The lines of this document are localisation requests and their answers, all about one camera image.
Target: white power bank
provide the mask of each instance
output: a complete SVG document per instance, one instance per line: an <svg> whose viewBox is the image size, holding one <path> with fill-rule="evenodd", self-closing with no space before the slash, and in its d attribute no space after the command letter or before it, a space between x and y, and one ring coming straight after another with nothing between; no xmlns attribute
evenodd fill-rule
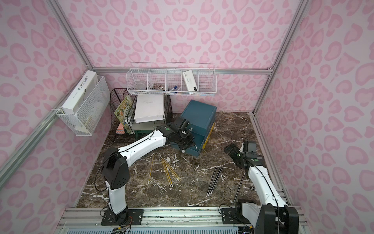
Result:
<svg viewBox="0 0 374 234"><path fill-rule="evenodd" d="M192 70L182 72L182 76L184 79L184 83L186 84L187 90L190 92L198 92Z"/></svg>

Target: yellow trim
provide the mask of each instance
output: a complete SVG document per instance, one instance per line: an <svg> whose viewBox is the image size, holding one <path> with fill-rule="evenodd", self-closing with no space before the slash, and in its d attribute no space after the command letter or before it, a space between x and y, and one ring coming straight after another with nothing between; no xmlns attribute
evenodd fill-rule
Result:
<svg viewBox="0 0 374 234"><path fill-rule="evenodd" d="M208 143L208 140L209 140L210 134L212 134L212 131L213 131L214 125L215 125L215 122L213 123L212 128L211 128L211 131L209 132L209 135L208 135L208 137L206 138L205 143L203 144L203 149L205 148L206 144Z"/></svg>

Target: pink leopard print wall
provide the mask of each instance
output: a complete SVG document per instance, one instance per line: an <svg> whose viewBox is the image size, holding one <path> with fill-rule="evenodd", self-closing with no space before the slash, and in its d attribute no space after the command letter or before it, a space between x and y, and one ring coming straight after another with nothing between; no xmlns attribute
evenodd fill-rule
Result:
<svg viewBox="0 0 374 234"><path fill-rule="evenodd" d="M318 234L374 232L374 1L314 0L259 114Z"/></svg>
<svg viewBox="0 0 374 234"><path fill-rule="evenodd" d="M85 68L43 0L0 3L0 167Z"/></svg>
<svg viewBox="0 0 374 234"><path fill-rule="evenodd" d="M0 166L85 68L42 0L0 3ZM0 233L53 233L82 192L110 128L92 137L58 120L0 191Z"/></svg>
<svg viewBox="0 0 374 234"><path fill-rule="evenodd" d="M110 90L126 88L126 74L103 73ZM265 84L267 75L217 75L217 94L207 96L172 95L171 103L174 113L182 113L191 99L211 104L218 111L251 112Z"/></svg>
<svg viewBox="0 0 374 234"><path fill-rule="evenodd" d="M109 129L109 108L92 137L76 137L59 119L0 191L0 233L53 233L78 201Z"/></svg>
<svg viewBox="0 0 374 234"><path fill-rule="evenodd" d="M271 66L298 0L60 0L95 66Z"/></svg>

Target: black wire magazine rack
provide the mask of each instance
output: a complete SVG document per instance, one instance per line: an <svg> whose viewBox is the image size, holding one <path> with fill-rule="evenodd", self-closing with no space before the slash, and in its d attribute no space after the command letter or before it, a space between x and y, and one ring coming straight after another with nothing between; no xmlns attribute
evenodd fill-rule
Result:
<svg viewBox="0 0 374 234"><path fill-rule="evenodd" d="M118 120L114 112L127 95L130 95L131 100L132 100L132 106L130 107L130 111L128 115L126 116L127 123L129 124L130 129L124 129L124 128L118 129L120 121ZM123 141L126 142L126 141L130 141L129 137L136 138L138 134L146 134L147 131L151 131L151 129L134 130L136 129L136 127L134 127L135 125L141 124L141 123L136 123L134 119L137 97L138 96L135 94L130 94L126 88L115 88L111 91L110 93L111 128L110 128L110 133L109 133L109 139L112 142L119 139L118 136L123 136L121 137L121 139L123 139ZM164 118L163 120L153 121L154 125L166 124L172 121L173 109L171 106L170 96L163 95L163 98L164 98Z"/></svg>

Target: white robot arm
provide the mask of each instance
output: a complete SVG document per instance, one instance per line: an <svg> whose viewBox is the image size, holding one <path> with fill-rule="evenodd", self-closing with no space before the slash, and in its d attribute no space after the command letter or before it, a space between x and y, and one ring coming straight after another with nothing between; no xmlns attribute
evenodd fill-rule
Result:
<svg viewBox="0 0 374 234"><path fill-rule="evenodd" d="M121 223L127 218L125 184L130 179L129 167L152 150L164 146L166 141L181 150L194 145L189 121L178 117L175 122L157 127L152 133L127 146L108 148L105 152L102 175L109 192L109 208L114 219Z"/></svg>
<svg viewBox="0 0 374 234"><path fill-rule="evenodd" d="M288 207L278 194L262 158L258 158L256 142L244 140L242 148L230 144L224 151L237 166L248 169L248 177L261 203L259 208L253 201L239 199L236 215L246 218L255 227L256 234L274 234L279 231L297 234L298 213L295 208Z"/></svg>
<svg viewBox="0 0 374 234"><path fill-rule="evenodd" d="M153 131L146 137L118 149L122 157L126 158L130 167L136 160L158 147L164 146L166 137L159 130ZM125 199L125 185L117 189L111 189L108 181L105 181L109 192L109 203L114 214L119 214L127 208Z"/></svg>

